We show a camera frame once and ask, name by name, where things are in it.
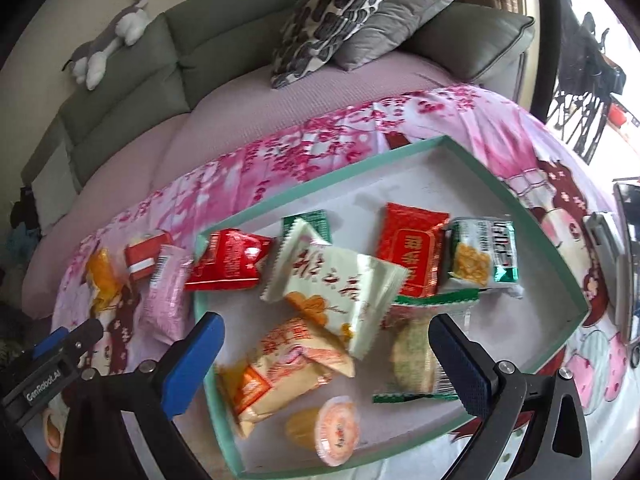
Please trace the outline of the pink snack packet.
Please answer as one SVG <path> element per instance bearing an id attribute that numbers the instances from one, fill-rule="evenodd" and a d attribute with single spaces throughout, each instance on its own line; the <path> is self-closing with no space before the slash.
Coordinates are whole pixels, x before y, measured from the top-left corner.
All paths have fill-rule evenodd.
<path id="1" fill-rule="evenodd" d="M 151 276 L 141 315 L 142 326 L 164 344 L 173 344 L 186 333 L 183 293 L 192 268 L 187 250 L 163 244 Z"/>

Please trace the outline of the round rice cracker packet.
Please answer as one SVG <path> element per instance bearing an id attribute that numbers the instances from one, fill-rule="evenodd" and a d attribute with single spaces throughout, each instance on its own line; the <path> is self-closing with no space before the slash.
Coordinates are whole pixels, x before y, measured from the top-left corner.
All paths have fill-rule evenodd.
<path id="1" fill-rule="evenodd" d="M 449 315 L 460 330 L 469 329 L 471 310 L 480 301 L 477 289 L 443 292 L 422 300 L 398 297 L 383 318 L 390 334 L 390 379 L 372 394 L 375 404 L 401 404 L 419 399 L 452 401 L 457 397 L 436 358 L 428 336 L 431 320 Z"/>

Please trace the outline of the beige barcode snack packet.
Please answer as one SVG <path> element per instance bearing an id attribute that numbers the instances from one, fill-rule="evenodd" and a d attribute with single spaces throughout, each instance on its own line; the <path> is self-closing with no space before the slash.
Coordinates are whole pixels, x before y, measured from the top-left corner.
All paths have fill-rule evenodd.
<path id="1" fill-rule="evenodd" d="M 331 381 L 355 376 L 355 363 L 337 336 L 308 318 L 290 318 L 263 336 L 232 365 L 217 368 L 239 436 L 299 396 Z"/>

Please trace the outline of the red Rossi snack packet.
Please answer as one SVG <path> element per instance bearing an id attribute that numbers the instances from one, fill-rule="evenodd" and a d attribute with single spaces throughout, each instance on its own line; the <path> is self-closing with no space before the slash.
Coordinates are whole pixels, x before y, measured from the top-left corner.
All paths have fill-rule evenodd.
<path id="1" fill-rule="evenodd" d="M 262 268 L 273 243 L 271 237 L 238 229 L 213 232 L 184 289 L 210 292 L 256 287 L 262 279 Z"/>

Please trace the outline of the jelly cup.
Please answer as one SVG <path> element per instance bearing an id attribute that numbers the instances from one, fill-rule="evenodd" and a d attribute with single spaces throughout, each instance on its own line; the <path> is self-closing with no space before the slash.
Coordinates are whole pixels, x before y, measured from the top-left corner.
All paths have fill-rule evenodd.
<path id="1" fill-rule="evenodd" d="M 307 408 L 290 416 L 285 434 L 295 445 L 314 451 L 330 467 L 342 466 L 360 440 L 360 416 L 349 396 L 334 396 L 320 408 Z"/>

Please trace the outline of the green white corn packet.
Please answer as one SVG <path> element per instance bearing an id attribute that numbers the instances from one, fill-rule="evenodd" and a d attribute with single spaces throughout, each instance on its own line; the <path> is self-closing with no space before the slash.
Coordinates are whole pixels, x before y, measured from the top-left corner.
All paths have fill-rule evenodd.
<path id="1" fill-rule="evenodd" d="M 494 217 L 452 219 L 445 229 L 440 284 L 445 290 L 470 288 L 521 298 L 514 223 Z"/>

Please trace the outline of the white orange snack packet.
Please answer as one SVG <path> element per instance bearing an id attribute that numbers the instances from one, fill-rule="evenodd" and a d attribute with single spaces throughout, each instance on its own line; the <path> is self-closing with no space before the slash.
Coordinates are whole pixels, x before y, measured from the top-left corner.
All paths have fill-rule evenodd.
<path id="1" fill-rule="evenodd" d="M 408 270 L 329 244 L 303 220 L 283 239 L 262 300 L 284 300 L 363 359 L 396 300 Z"/>

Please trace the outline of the red gold cake packet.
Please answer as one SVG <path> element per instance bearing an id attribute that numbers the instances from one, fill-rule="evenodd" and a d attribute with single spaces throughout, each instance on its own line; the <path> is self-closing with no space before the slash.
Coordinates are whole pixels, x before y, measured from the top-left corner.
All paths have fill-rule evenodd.
<path id="1" fill-rule="evenodd" d="M 448 212 L 387 203 L 376 256 L 408 270 L 401 297 L 422 300 L 437 289 Z"/>

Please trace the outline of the green snack packet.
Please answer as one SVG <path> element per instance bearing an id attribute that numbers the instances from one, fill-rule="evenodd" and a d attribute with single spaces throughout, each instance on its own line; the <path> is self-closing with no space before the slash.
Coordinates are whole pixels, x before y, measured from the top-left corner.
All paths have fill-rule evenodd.
<path id="1" fill-rule="evenodd" d="M 329 215 L 324 209 L 300 212 L 291 214 L 282 219 L 282 237 L 286 237 L 297 220 L 303 220 L 309 224 L 322 240 L 331 244 L 332 233 L 329 222 Z"/>

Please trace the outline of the cartoon print pink tablecloth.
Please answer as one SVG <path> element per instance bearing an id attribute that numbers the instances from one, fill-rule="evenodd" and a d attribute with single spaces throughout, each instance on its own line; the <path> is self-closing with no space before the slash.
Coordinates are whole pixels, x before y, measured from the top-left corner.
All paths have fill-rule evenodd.
<path id="1" fill-rule="evenodd" d="M 611 478 L 639 439 L 639 374 L 628 363 L 603 268 L 582 229 L 587 214 L 613 208 L 611 185 L 526 110 L 466 84 L 327 112 L 175 178 L 78 244 L 58 285 L 52 324 L 73 328 L 88 318 L 85 265 L 100 247 L 119 262 L 129 242 L 154 230 L 190 247 L 206 226 L 293 185 L 442 134 L 504 181 L 558 244 L 582 286 L 590 315 L 548 369 L 566 366 L 574 373 L 586 410 L 593 473 Z"/>

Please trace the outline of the red white striped packet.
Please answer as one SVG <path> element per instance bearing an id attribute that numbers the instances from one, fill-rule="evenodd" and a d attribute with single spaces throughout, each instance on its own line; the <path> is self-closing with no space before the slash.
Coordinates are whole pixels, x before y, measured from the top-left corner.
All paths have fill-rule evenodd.
<path id="1" fill-rule="evenodd" d="M 173 242 L 171 234 L 164 230 L 146 233 L 129 242 L 124 249 L 124 258 L 130 280 L 137 282 L 151 276 L 160 248 Z"/>

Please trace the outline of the pink sofa seat cover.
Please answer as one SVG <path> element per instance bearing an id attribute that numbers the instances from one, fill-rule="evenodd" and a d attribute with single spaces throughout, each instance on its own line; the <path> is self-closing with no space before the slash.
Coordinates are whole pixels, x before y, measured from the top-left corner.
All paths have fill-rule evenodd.
<path id="1" fill-rule="evenodd" d="M 326 66 L 280 90 L 270 87 L 265 67 L 233 79 L 210 92 L 193 112 L 142 133 L 98 169 L 70 211 L 37 246 L 23 280 L 22 310 L 31 318 L 51 315 L 58 285 L 78 244 L 175 178 L 309 118 L 453 83 L 437 64 L 398 51 L 353 72 Z"/>

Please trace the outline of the grey white plush cat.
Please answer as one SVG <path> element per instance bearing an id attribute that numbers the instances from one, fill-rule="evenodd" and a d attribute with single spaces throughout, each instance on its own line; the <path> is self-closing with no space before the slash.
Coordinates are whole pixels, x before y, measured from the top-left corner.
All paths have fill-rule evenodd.
<path id="1" fill-rule="evenodd" d="M 122 46 L 133 46 L 143 36 L 151 23 L 145 11 L 147 4 L 148 0 L 132 0 L 96 38 L 77 47 L 62 70 L 70 67 L 76 84 L 94 90 L 105 75 L 108 58 Z"/>

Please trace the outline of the grey green sofa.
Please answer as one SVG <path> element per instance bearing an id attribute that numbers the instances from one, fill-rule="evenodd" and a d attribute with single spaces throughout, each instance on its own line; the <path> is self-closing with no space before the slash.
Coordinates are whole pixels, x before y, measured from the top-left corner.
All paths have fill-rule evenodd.
<path id="1" fill-rule="evenodd" d="M 265 67 L 297 0 L 186 0 L 151 18 L 143 36 L 112 54 L 98 86 L 77 85 L 22 170 L 24 185 L 63 142 L 77 191 L 112 156 L 210 92 Z M 394 51 L 426 58 L 457 81 L 508 98 L 533 41 L 529 16 L 454 0 Z"/>

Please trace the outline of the black white patterned pillow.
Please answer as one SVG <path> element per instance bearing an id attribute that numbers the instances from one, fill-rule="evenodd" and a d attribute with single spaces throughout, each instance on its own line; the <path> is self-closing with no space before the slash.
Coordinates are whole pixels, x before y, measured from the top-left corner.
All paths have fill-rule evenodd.
<path id="1" fill-rule="evenodd" d="M 320 70 L 383 0 L 299 0 L 281 29 L 271 87 L 280 89 Z"/>

